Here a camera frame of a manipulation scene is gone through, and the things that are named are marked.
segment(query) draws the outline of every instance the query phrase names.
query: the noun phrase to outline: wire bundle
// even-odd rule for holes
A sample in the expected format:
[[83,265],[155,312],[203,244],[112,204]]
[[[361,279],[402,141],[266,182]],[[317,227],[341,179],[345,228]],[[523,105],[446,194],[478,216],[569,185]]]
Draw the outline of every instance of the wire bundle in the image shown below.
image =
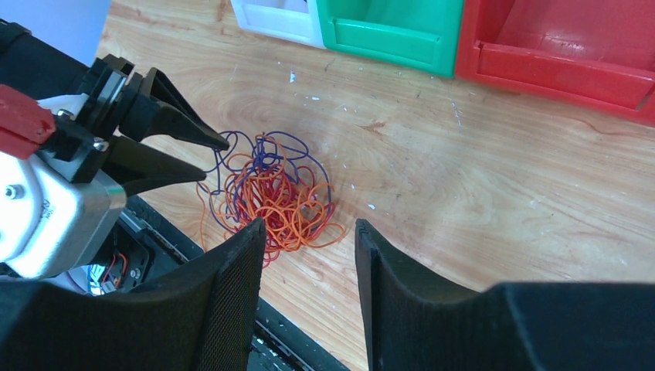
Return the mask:
[[[216,166],[207,171],[216,172],[219,188],[210,190],[205,183],[196,186],[203,205],[202,220],[205,219],[206,204],[200,191],[208,196],[210,212],[226,230],[226,237],[256,218],[263,218],[267,233],[264,267],[276,260],[281,251],[326,247],[345,236],[343,226],[330,222],[336,205],[332,200],[333,187],[328,174],[299,138],[283,131],[259,134],[254,141],[242,131],[220,134],[228,141],[233,138],[234,145],[225,154],[215,150]],[[251,149],[249,153],[236,152],[240,138],[247,140]],[[298,147],[283,145],[278,138],[291,140]],[[320,169],[319,176],[312,167]],[[222,168],[229,175],[221,189]],[[223,193],[225,199],[216,206],[217,196]],[[339,229],[339,237],[318,243],[323,231],[329,227]],[[205,249],[202,222],[200,234]]]
[[[117,245],[117,238],[118,238],[117,232],[116,232],[116,230],[114,230],[114,246]],[[120,269],[120,277],[114,277],[114,275],[111,273],[111,270],[114,269],[114,265],[116,265],[116,263],[117,263],[116,256],[118,256],[120,259],[123,260],[123,267]],[[100,277],[98,277],[97,280],[94,280],[91,277],[91,272],[94,271],[94,267],[98,267],[100,269],[103,269],[102,270],[103,273],[101,274],[102,280],[100,279]],[[97,288],[98,292],[100,292],[100,294],[105,294],[103,286],[104,286],[105,282],[107,282],[108,278],[111,279],[110,282],[112,283],[112,285],[116,289],[118,289],[120,287],[120,284],[125,279],[126,273],[127,273],[127,257],[123,253],[121,253],[120,251],[115,250],[114,255],[112,256],[112,259],[111,259],[111,264],[108,267],[105,268],[102,265],[93,264],[93,265],[90,265],[87,268],[87,291],[89,293],[93,294],[93,285],[92,285],[92,283],[95,283],[95,285],[97,286],[96,288]]]

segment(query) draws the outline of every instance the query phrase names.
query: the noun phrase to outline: wood grain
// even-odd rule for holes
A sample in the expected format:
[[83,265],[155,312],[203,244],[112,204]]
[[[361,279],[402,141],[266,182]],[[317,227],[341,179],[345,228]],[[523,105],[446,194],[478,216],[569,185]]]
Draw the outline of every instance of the wood grain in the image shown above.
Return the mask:
[[[116,0],[98,53],[165,71],[218,131],[279,129],[308,142],[349,234],[284,254],[264,271],[261,295],[352,369],[366,368],[356,218],[477,290],[507,280],[655,281],[651,128],[244,33],[228,0]],[[212,167],[207,149],[146,142]],[[144,197],[199,241],[193,185]],[[207,234],[222,241],[214,223]]]

